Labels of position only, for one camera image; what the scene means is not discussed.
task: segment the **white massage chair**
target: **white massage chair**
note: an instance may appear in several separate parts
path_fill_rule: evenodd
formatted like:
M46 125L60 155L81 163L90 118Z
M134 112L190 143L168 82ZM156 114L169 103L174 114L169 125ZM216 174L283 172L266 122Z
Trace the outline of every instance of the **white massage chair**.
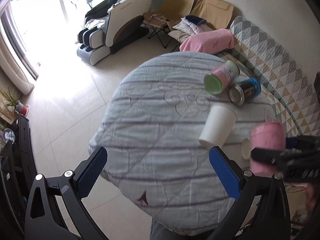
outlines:
M101 28L85 28L78 34L81 45L77 55L91 65L149 33L149 29L141 27L141 24L152 0L117 1L105 0L85 15L85 24L90 19L107 16Z

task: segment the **white wall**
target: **white wall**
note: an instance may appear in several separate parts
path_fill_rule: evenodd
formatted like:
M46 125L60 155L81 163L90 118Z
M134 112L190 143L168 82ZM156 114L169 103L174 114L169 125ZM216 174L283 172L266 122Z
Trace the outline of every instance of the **white wall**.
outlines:
M17 92L18 96L21 96L21 92L15 87L15 85L11 82L11 80L7 77L7 75L3 72L0 67L0 89L7 90L9 87L10 91L14 90Z
M285 47L313 83L320 71L320 24L305 0L226 0ZM163 0L154 0L153 8Z

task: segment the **blue and black can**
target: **blue and black can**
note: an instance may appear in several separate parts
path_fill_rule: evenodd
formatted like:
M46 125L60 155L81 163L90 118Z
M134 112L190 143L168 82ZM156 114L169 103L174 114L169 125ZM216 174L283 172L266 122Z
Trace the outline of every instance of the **blue and black can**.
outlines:
M247 100L257 97L261 93L258 79L249 78L240 83L233 84L229 89L229 97L235 105L243 105Z

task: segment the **quilted bedspread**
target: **quilted bedspread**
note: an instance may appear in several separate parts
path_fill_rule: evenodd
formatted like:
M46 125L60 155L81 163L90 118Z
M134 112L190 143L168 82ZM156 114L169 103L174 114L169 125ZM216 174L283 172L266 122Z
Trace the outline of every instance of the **quilted bedspread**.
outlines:
M149 60L132 71L108 104L90 141L90 153L108 152L104 176L143 211L181 235L217 227L234 199L227 196L198 138L210 107L227 104L238 120L223 151L242 169L249 162L240 143L255 126L275 119L261 94L241 107L228 94L210 95L204 75L222 59L204 53L176 52ZM236 81L248 77L241 72Z
M228 50L259 79L287 136L320 135L320 104L301 67L265 31L238 16L230 26L235 47Z

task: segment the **jeans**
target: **jeans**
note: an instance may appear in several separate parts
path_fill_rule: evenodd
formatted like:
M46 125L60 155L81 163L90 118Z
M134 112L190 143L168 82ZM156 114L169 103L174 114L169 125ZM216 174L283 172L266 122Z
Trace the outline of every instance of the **jeans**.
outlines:
M197 236L181 236L165 228L157 220L152 219L150 240L206 240L212 232L213 230Z

